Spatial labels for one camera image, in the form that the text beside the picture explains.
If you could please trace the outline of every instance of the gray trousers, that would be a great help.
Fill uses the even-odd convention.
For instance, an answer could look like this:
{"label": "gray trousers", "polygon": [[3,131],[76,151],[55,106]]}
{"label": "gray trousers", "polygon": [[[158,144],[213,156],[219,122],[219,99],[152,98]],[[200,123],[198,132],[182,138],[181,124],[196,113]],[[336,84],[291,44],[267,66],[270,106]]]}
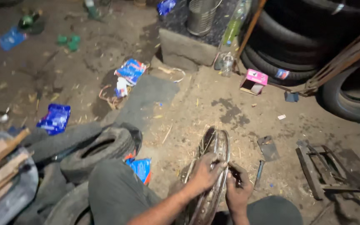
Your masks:
{"label": "gray trousers", "polygon": [[[90,175],[89,201],[95,225],[125,225],[130,219],[157,204],[160,198],[124,162],[100,162]],[[294,204],[283,197],[269,196],[248,205],[251,225],[302,225]],[[213,224],[232,224],[228,212],[218,212]]]}

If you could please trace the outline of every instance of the blue plastic packet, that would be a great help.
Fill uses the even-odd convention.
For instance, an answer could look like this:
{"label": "blue plastic packet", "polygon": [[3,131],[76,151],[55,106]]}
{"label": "blue plastic packet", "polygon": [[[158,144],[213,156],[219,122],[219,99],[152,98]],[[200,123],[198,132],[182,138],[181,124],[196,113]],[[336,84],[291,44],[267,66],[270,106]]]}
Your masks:
{"label": "blue plastic packet", "polygon": [[56,135],[65,131],[70,117],[70,106],[51,103],[48,114],[38,121],[37,127],[47,130],[49,135]]}
{"label": "blue plastic packet", "polygon": [[159,15],[165,16],[174,8],[175,5],[176,0],[163,0],[157,4],[156,10],[158,11]]}
{"label": "blue plastic packet", "polygon": [[140,180],[147,185],[151,179],[151,159],[127,159],[126,164],[131,167]]}
{"label": "blue plastic packet", "polygon": [[26,40],[26,37],[26,34],[20,33],[17,27],[14,26],[0,37],[0,46],[4,51],[9,51],[11,48]]}
{"label": "blue plastic packet", "polygon": [[125,78],[131,86],[136,85],[138,78],[145,72],[147,66],[135,59],[127,60],[115,71],[117,76]]}

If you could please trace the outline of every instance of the cardboard box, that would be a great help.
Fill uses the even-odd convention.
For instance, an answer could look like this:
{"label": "cardboard box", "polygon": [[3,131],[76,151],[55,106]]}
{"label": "cardboard box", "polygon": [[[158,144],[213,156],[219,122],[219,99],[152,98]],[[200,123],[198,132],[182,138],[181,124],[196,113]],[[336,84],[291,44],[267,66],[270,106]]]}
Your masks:
{"label": "cardboard box", "polygon": [[267,85],[267,79],[266,74],[248,69],[245,78],[240,83],[240,90],[258,95]]}

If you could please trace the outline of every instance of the gray cloth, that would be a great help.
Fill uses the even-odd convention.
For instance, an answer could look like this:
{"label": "gray cloth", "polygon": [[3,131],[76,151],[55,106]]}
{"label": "gray cloth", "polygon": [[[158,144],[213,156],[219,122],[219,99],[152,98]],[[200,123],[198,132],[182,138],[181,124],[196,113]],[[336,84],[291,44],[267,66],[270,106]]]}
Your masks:
{"label": "gray cloth", "polygon": [[[129,166],[117,159],[102,161],[94,168],[88,191],[95,225],[125,225],[160,201]],[[297,207],[278,196],[249,204],[247,217],[251,225],[303,224]],[[217,213],[212,224],[231,225],[229,213]]]}

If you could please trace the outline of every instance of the dirt floor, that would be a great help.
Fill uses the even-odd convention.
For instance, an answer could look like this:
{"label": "dirt floor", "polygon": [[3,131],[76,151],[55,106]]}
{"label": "dirt floor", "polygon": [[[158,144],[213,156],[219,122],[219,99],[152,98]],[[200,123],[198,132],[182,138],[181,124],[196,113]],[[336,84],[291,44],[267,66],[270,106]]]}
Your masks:
{"label": "dirt floor", "polygon": [[[43,10],[47,26],[42,34],[30,36],[9,52],[0,49],[0,110],[11,108],[10,120],[0,125],[0,130],[11,125],[34,127],[51,101],[72,107],[70,125],[101,120],[112,109],[98,98],[98,93],[106,84],[116,83],[114,69],[130,57],[150,62],[157,51],[156,10],[137,8],[132,2],[116,2],[109,9],[100,7],[105,15],[105,22],[100,23],[87,20],[81,1],[32,4]],[[0,8],[0,35],[17,23],[20,9],[21,5]],[[67,16],[69,12],[76,16]],[[56,39],[58,34],[71,33],[81,36],[80,49],[66,53],[64,47],[57,46]],[[40,78],[20,72],[35,73],[56,50],[59,53],[42,69]],[[151,75],[178,78],[177,74],[167,75],[156,69],[159,63],[152,66]],[[246,168],[254,181],[259,160],[263,159],[256,141],[271,135],[280,158],[265,164],[261,189],[254,191],[251,202],[269,195],[283,196],[300,209],[305,224],[309,224],[325,203],[312,196],[296,155],[296,141],[308,139],[326,144],[360,177],[360,124],[330,114],[314,97],[285,102],[284,91],[274,86],[267,86],[259,96],[245,93],[238,89],[240,80],[235,74],[224,78],[207,67],[201,67],[197,73],[186,71],[173,101],[154,106],[155,119],[145,118],[148,130],[138,156],[152,158],[150,187],[166,197],[169,186],[180,178],[181,170],[190,163],[210,126],[229,132],[231,160]],[[43,91],[38,112],[34,101],[37,87]],[[279,120],[279,115],[286,118]],[[337,199],[338,203],[326,210],[319,224],[359,224],[360,206],[341,196]]]}

